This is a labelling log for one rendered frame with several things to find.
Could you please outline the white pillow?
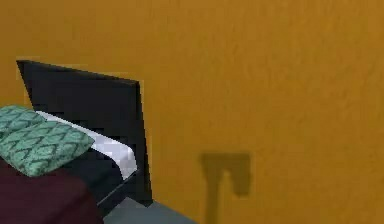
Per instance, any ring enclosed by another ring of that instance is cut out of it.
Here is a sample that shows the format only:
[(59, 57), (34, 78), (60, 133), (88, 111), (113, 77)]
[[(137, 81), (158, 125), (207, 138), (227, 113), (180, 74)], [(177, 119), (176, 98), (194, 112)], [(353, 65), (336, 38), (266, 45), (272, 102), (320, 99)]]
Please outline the white pillow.
[(70, 125), (91, 137), (94, 140), (91, 148), (111, 158), (119, 167), (123, 179), (127, 179), (137, 170), (135, 155), (131, 147), (52, 114), (43, 111), (38, 111), (38, 114), (47, 121), (57, 121)]

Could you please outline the black bed with maroon blanket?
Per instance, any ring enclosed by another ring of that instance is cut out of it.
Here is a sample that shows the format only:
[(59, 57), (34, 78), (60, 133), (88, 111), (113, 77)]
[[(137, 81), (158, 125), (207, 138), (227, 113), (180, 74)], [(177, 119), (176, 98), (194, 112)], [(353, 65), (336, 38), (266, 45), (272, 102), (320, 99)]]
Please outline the black bed with maroon blanket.
[(28, 109), (131, 147), (137, 170), (123, 179), (117, 164), (91, 147), (38, 177), (22, 174), (0, 157), (0, 224), (104, 224), (126, 198), (151, 205), (139, 83), (30, 60), (17, 66), (32, 103)]

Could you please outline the green patterned pillow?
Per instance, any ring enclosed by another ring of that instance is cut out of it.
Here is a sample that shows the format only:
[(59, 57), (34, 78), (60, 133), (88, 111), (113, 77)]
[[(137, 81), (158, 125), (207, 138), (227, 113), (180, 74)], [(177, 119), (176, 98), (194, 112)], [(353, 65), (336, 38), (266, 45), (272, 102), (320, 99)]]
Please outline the green patterned pillow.
[(0, 107), (0, 157), (28, 177), (75, 160), (94, 143), (86, 133), (17, 105)]

